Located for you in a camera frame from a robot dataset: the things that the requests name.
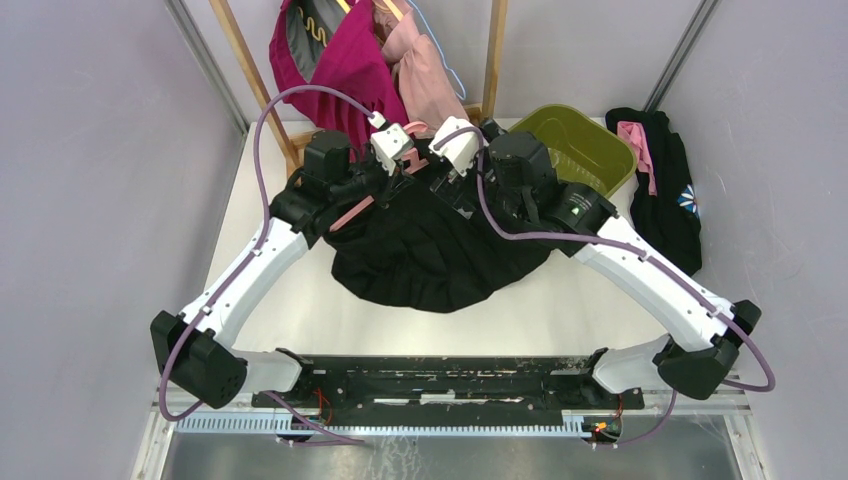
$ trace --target wooden clothing rack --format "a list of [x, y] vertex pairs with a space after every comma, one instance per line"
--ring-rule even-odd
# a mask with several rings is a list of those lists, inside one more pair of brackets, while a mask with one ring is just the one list
[[[483, 83], [483, 103], [466, 105], [465, 111], [468, 114], [471, 123], [477, 125], [483, 118], [491, 117], [495, 111], [495, 98], [498, 93], [498, 72], [501, 66], [501, 50], [503, 49], [503, 34], [506, 24], [506, 10], [509, 0], [492, 0], [492, 17], [489, 23], [489, 44], [486, 53], [486, 73]], [[253, 91], [253, 96], [259, 104], [259, 108], [265, 108], [265, 105], [271, 101], [271, 96], [268, 94], [268, 89], [259, 75], [259, 69], [256, 67], [256, 62], [253, 60], [253, 55], [247, 47], [247, 42], [241, 29], [238, 26], [235, 15], [230, 8], [228, 0], [209, 0], [212, 5], [212, 10], [221, 24], [221, 29], [230, 46], [236, 55], [236, 59], [241, 66], [242, 72], [247, 79], [250, 89]], [[289, 175], [295, 169], [302, 165], [301, 156], [303, 148], [309, 143], [314, 132], [301, 133], [294, 136], [289, 136], [286, 133], [283, 122], [276, 110], [272, 110], [269, 115], [269, 125], [274, 133], [274, 138], [280, 145], [283, 155], [286, 157], [286, 171]]]

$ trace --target green basket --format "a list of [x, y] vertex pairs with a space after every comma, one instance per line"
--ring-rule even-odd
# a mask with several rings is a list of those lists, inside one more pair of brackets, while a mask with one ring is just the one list
[[530, 132], [548, 147], [557, 176], [610, 198], [636, 170], [630, 147], [586, 115], [565, 105], [546, 105], [510, 132]]

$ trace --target wall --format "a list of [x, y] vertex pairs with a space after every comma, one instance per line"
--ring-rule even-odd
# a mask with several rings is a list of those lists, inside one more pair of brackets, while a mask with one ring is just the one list
[[127, 478], [241, 138], [163, 2], [2, 2], [0, 62], [0, 478]]
[[[259, 107], [208, 0], [183, 0], [249, 120]], [[268, 61], [281, 0], [230, 1], [254, 59], [272, 94]], [[448, 64], [468, 90], [466, 103], [483, 98], [490, 0], [418, 0]], [[537, 106], [565, 103], [602, 116], [618, 106], [641, 107], [648, 99], [697, 0], [564, 2], [513, 0], [507, 15], [496, 113], [523, 117]], [[283, 119], [298, 120], [291, 107]]]
[[749, 397], [777, 479], [848, 467], [846, 23], [846, 2], [722, 2], [661, 106], [703, 212], [700, 280], [765, 312], [754, 337], [778, 386]]

